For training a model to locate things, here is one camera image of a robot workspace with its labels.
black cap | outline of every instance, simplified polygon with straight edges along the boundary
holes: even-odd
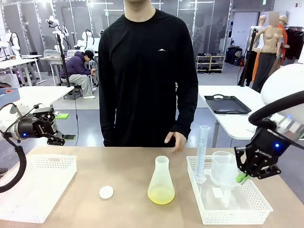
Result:
[[[86,50],[85,53],[84,53],[84,56],[88,56],[90,58],[90,60],[94,60],[94,53],[90,50]]]

white plastic basket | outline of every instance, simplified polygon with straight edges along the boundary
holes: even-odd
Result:
[[[0,186],[11,181],[18,169],[2,178]],[[29,156],[20,182],[0,193],[0,219],[44,223],[76,171],[76,156]]]
[[[207,180],[198,184],[194,173],[197,157],[187,157],[188,174],[195,199],[204,225],[262,225],[269,213],[273,211],[270,204],[257,189],[252,180],[236,186],[228,205],[221,198],[216,198],[213,189],[219,189],[210,180],[212,156],[205,157],[204,174]]]

man in black shirt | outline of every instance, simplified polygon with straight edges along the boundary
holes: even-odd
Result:
[[[174,151],[181,151],[198,99],[187,26],[181,19],[155,9],[150,0],[124,3],[125,14],[103,32],[99,44],[104,145],[172,146]]]

round white cap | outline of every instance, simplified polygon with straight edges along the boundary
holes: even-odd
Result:
[[[114,190],[111,186],[104,186],[99,190],[99,196],[102,199],[108,199],[113,196]]]

black tray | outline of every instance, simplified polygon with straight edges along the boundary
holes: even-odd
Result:
[[[215,94],[213,96],[205,96],[206,103],[215,114],[240,114],[245,115],[251,112],[251,109],[244,105],[235,96],[224,96]]]

